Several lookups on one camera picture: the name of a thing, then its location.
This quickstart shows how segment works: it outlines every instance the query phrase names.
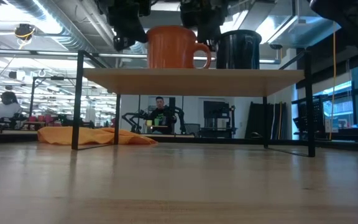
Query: wooden shelf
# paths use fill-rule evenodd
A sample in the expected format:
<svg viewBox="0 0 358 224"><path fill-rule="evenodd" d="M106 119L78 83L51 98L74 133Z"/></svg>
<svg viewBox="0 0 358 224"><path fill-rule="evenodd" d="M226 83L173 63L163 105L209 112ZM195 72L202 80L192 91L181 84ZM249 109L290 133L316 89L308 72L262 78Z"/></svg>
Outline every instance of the wooden shelf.
<svg viewBox="0 0 358 224"><path fill-rule="evenodd" d="M86 68L84 77L128 95L269 96L304 79L303 70Z"/></svg>

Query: orange towel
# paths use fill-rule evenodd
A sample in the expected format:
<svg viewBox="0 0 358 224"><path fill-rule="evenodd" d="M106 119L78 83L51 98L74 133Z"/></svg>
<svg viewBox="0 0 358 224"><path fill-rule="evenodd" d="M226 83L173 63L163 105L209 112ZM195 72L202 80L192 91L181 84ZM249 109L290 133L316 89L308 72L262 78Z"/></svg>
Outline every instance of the orange towel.
<svg viewBox="0 0 358 224"><path fill-rule="evenodd" d="M44 127L38 130L38 140L49 144L71 145L73 127ZM80 128L78 144L112 144L114 128ZM118 144L155 144L153 139L126 130L119 130Z"/></svg>

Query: person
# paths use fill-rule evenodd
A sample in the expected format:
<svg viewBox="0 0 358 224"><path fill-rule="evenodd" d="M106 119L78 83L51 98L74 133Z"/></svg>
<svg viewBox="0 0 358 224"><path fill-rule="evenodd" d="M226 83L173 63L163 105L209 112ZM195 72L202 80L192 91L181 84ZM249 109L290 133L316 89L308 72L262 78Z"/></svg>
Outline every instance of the person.
<svg viewBox="0 0 358 224"><path fill-rule="evenodd" d="M1 118L12 118L16 113L21 113L22 108L14 92L6 91L1 95L0 103L0 119Z"/></svg>
<svg viewBox="0 0 358 224"><path fill-rule="evenodd" d="M153 134L171 134L172 124L175 124L177 119L169 107L164 105L164 99L161 96L155 98L157 108L150 114L148 120L152 120Z"/></svg>

